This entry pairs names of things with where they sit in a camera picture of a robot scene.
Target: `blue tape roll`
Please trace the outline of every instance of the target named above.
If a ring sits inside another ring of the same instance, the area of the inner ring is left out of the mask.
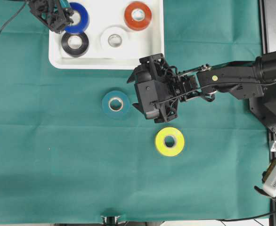
[[[86,8],[77,2],[71,2],[70,6],[73,10],[77,11],[81,15],[81,20],[76,25],[67,26],[65,28],[65,31],[70,34],[84,33],[84,31],[88,28],[89,25],[89,14]]]
[[[121,109],[113,109],[110,106],[112,101],[121,102]],[[104,113],[113,119],[122,119],[130,109],[130,100],[124,93],[120,91],[111,91],[105,95],[102,100],[102,109]]]

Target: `white tape roll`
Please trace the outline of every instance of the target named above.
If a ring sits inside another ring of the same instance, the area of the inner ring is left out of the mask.
[[[128,50],[128,33],[120,27],[110,27],[106,29],[101,37],[100,43],[102,49],[108,54],[114,54],[114,57],[122,56]]]

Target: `yellow tape roll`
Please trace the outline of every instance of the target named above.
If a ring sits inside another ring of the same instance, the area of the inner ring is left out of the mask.
[[[174,145],[168,147],[165,143],[167,137],[172,137]],[[164,156],[173,157],[181,153],[185,145],[185,139],[180,130],[166,127],[160,130],[155,138],[155,145],[159,153]]]

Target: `teal tape roll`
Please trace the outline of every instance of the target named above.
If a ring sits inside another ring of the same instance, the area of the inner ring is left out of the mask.
[[[130,100],[120,91],[111,91],[102,100],[104,113],[113,119],[122,119],[130,109]]]

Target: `black tape roll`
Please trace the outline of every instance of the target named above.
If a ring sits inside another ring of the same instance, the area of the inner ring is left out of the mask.
[[[71,48],[68,44],[68,40],[70,37],[72,36],[78,36],[81,38],[81,46],[79,48]],[[89,39],[87,37],[87,35],[85,33],[81,33],[81,34],[69,34],[69,33],[65,33],[62,37],[62,47],[63,50],[69,54],[72,57],[81,57],[82,55],[84,55],[89,48]]]

